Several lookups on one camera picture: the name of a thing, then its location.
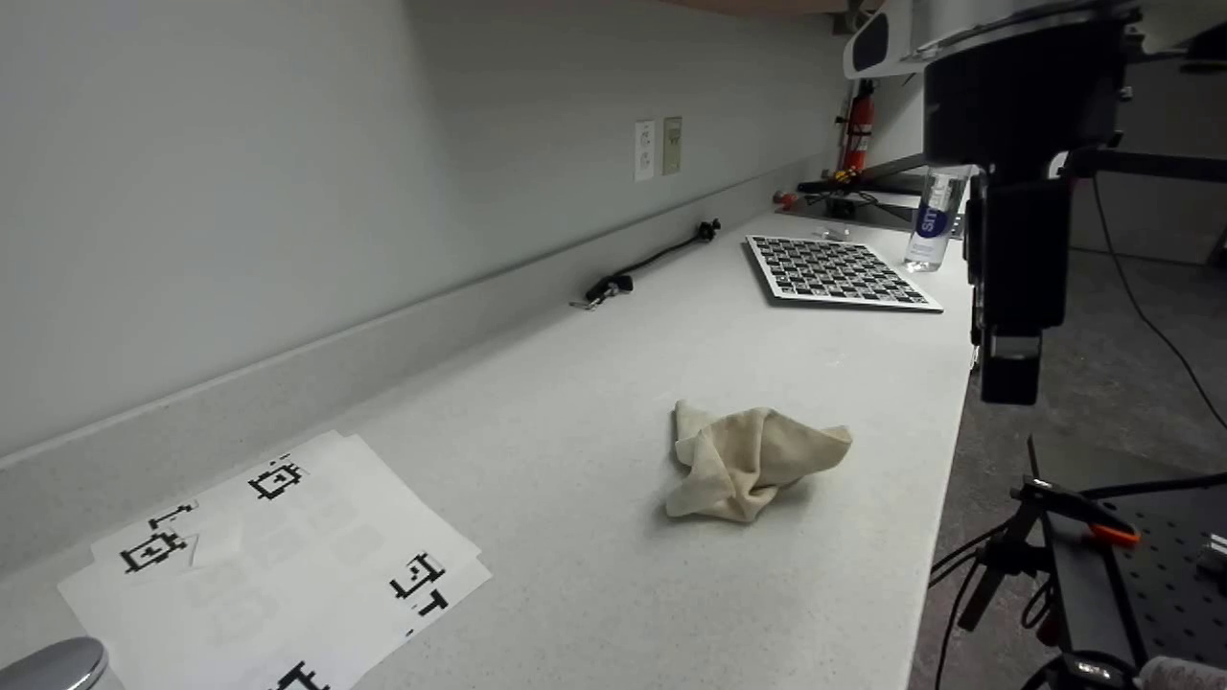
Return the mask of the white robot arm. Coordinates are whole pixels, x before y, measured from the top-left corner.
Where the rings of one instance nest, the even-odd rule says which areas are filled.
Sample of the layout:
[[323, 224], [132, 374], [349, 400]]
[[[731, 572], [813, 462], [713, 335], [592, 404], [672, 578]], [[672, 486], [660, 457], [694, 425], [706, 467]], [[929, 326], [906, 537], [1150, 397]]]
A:
[[983, 400], [1039, 400], [1042, 335], [1067, 317], [1075, 179], [1227, 179], [1204, 155], [1127, 155], [1127, 68], [1222, 67], [1227, 0], [881, 0], [845, 46], [850, 82], [924, 77], [929, 168], [974, 168], [971, 284]]

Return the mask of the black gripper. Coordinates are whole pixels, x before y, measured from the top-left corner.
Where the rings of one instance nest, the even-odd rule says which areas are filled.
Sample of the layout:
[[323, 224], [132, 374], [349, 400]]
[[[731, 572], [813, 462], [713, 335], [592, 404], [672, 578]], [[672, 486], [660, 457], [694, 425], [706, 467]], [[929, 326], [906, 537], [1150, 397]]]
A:
[[1070, 161], [1116, 135], [1124, 27], [996, 40], [924, 68], [924, 159], [974, 164], [971, 284], [983, 400], [1039, 400], [1042, 335], [1067, 317]]

